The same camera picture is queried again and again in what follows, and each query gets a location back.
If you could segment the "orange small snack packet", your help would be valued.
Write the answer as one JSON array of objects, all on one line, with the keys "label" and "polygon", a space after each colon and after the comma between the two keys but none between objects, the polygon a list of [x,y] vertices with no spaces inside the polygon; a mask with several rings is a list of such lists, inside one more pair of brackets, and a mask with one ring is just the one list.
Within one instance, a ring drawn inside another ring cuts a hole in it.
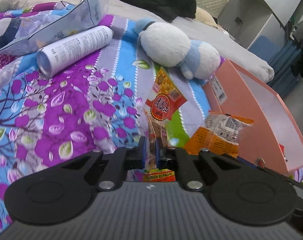
[{"label": "orange small snack packet", "polygon": [[217,155],[228,154],[234,158],[239,153],[239,138],[253,126],[252,119],[210,111],[203,124],[184,145],[192,155],[207,149]]}]

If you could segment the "red clear snack bag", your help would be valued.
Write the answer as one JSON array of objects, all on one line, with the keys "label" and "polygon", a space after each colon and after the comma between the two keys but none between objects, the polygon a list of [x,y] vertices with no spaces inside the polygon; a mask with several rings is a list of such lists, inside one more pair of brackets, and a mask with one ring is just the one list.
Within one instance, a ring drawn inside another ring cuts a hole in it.
[{"label": "red clear snack bag", "polygon": [[143,107],[149,130],[149,154],[143,181],[173,182],[175,172],[166,168],[166,148],[170,147],[168,125],[173,115],[187,102],[164,67],[156,68],[156,77]]}]

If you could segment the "colourful floral bed sheet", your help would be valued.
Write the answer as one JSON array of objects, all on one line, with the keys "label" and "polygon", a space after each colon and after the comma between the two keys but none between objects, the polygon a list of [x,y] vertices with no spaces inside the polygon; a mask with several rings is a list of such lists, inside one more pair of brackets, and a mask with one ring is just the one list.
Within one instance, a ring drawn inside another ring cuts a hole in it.
[{"label": "colourful floral bed sheet", "polygon": [[[134,22],[105,15],[101,25],[110,44],[50,79],[39,50],[0,54],[10,60],[9,75],[0,70],[0,239],[303,239],[303,185],[239,154],[190,154],[202,191],[144,182],[145,168],[98,190],[103,155],[140,137],[146,166],[143,107],[161,67],[137,44]],[[187,99],[168,125],[171,147],[184,149],[213,111],[203,86],[217,71],[206,81],[166,71]]]}]

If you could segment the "pink open storage box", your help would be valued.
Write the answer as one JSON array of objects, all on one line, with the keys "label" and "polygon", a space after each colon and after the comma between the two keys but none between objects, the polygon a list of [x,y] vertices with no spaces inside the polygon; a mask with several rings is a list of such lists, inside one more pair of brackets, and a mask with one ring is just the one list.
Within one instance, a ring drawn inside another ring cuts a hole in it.
[{"label": "pink open storage box", "polygon": [[226,60],[203,90],[213,111],[254,121],[240,136],[240,157],[284,175],[303,166],[303,135],[281,97],[267,84]]}]

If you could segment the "white blue plush toy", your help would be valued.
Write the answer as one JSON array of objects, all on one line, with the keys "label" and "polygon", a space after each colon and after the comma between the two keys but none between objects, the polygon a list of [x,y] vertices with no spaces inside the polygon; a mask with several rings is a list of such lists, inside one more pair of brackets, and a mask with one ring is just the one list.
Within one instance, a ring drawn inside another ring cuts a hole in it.
[{"label": "white blue plush toy", "polygon": [[188,79],[208,80],[224,59],[209,43],[191,40],[169,23],[143,18],[135,23],[138,43],[152,61],[170,68],[179,67]]}]

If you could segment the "white spray can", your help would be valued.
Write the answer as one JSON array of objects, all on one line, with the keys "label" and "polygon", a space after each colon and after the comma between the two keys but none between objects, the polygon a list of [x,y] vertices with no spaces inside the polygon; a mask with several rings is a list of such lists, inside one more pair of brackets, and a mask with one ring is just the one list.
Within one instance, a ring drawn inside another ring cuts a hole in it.
[{"label": "white spray can", "polygon": [[51,43],[36,54],[39,70],[50,79],[83,57],[107,46],[112,38],[113,31],[101,25]]}]

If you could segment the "blue curtain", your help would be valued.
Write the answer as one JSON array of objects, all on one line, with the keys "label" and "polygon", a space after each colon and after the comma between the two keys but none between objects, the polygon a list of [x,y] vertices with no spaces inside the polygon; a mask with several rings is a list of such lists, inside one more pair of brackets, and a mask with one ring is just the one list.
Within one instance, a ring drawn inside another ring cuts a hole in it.
[{"label": "blue curtain", "polygon": [[292,72],[291,67],[299,60],[301,51],[301,48],[293,40],[290,40],[270,62],[275,75],[267,85],[281,98],[286,97],[297,85],[299,78]]}]

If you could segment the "beige pillow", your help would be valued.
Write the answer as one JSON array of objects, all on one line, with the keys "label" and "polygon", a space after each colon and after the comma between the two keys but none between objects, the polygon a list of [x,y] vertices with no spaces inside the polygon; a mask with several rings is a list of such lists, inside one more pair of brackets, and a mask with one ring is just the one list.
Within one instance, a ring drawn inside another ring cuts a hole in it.
[{"label": "beige pillow", "polygon": [[214,18],[211,16],[210,13],[201,9],[200,7],[196,8],[195,20],[201,22],[205,25],[217,28],[218,25],[216,24]]}]

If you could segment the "purple floral plastic bag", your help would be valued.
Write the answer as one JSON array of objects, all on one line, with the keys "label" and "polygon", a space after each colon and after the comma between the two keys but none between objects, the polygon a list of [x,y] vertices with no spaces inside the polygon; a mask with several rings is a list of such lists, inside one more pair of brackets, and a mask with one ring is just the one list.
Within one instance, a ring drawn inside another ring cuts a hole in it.
[{"label": "purple floral plastic bag", "polygon": [[40,3],[0,13],[0,54],[23,56],[97,26],[109,0]]}]

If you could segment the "grey white wardrobe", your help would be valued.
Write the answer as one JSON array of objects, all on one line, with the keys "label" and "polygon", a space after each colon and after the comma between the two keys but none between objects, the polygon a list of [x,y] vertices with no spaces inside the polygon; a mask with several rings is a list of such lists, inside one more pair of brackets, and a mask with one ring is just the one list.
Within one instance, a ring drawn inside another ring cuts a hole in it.
[{"label": "grey white wardrobe", "polygon": [[218,22],[235,42],[249,50],[265,36],[279,48],[284,46],[285,26],[301,0],[228,0]]}]

